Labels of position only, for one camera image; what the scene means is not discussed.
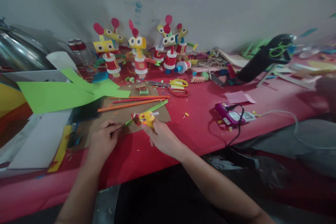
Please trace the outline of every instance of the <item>left hand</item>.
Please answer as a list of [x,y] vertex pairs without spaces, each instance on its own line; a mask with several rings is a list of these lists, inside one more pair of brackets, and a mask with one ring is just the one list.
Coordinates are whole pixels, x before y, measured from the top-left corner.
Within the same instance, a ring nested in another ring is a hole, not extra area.
[[99,125],[99,130],[92,133],[86,163],[103,167],[117,144],[123,125],[115,124],[112,120],[106,120]]

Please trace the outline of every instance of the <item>green paper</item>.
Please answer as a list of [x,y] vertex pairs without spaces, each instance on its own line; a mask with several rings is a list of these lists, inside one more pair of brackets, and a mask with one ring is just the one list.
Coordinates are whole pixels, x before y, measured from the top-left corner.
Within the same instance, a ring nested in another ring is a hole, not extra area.
[[[147,111],[152,111],[152,112],[153,112],[153,111],[157,110],[158,108],[162,107],[163,105],[165,105],[165,104],[167,104],[167,103],[168,103],[168,100],[165,100],[165,101],[163,101],[163,102],[161,102],[161,103],[155,105],[154,107],[152,107],[152,108],[146,110],[145,112],[147,112]],[[129,120],[129,121],[125,122],[125,124],[124,124],[123,127],[126,127],[126,126],[130,125],[130,124],[132,123],[132,121],[133,121],[133,120]]]
[[98,95],[101,94],[102,96],[128,98],[131,94],[131,91],[117,90],[119,86],[110,79],[106,79],[101,82],[94,83],[92,85],[95,85],[96,87],[94,93]]
[[32,111],[44,114],[82,106],[102,97],[66,82],[18,82]]
[[97,87],[94,84],[88,83],[83,80],[73,69],[68,68],[61,71],[69,80],[71,80],[74,84],[76,84],[81,89],[88,91],[90,93],[94,93],[97,90]]
[[120,86],[115,84],[110,79],[103,80],[97,83],[88,83],[83,80],[73,69],[68,68],[61,71],[69,80],[76,84],[79,88],[88,91],[90,93],[98,94],[101,96],[113,96],[128,98],[130,91],[117,90]]

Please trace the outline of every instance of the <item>metal kettle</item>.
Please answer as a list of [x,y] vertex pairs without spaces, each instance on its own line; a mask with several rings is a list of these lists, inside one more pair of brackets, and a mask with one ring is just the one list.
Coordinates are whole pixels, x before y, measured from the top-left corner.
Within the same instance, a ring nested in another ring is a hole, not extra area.
[[[4,20],[4,17],[0,17],[0,67],[2,69],[10,71],[55,69],[46,59],[46,55],[49,54],[47,48],[24,31],[5,24]],[[14,33],[32,40],[42,50]]]

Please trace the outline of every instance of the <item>pink paper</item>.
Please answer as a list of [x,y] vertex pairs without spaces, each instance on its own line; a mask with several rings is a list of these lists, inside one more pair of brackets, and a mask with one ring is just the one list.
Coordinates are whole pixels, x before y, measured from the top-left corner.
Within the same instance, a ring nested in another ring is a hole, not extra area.
[[243,91],[238,91],[235,93],[225,93],[225,96],[229,100],[230,103],[244,103],[244,102],[251,102],[256,103],[253,98],[247,94],[245,94]]

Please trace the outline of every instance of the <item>white cable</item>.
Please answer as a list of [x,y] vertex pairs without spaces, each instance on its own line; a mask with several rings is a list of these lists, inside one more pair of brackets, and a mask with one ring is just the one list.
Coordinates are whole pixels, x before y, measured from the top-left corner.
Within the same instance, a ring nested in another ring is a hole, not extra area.
[[296,133],[297,133],[297,131],[298,131],[297,128],[298,128],[298,126],[299,126],[299,122],[298,122],[298,119],[296,118],[296,116],[295,116],[293,113],[291,113],[291,112],[284,111],[284,110],[272,110],[272,111],[268,111],[268,112],[265,113],[265,114],[261,114],[261,115],[257,115],[257,114],[256,114],[255,116],[257,116],[257,117],[261,117],[261,116],[265,116],[265,115],[270,114],[270,113],[273,113],[273,112],[284,112],[284,113],[291,114],[291,116],[292,116],[292,117],[294,118],[294,120],[295,120],[294,138],[295,138],[296,140],[298,140],[299,142],[303,143],[304,145],[309,146],[309,147],[314,148],[314,149],[319,149],[319,150],[335,150],[335,149],[336,149],[336,147],[317,147],[317,146],[311,145],[311,144],[309,144],[309,143],[306,143],[306,142],[302,141],[300,138],[298,138],[298,137],[296,136]]

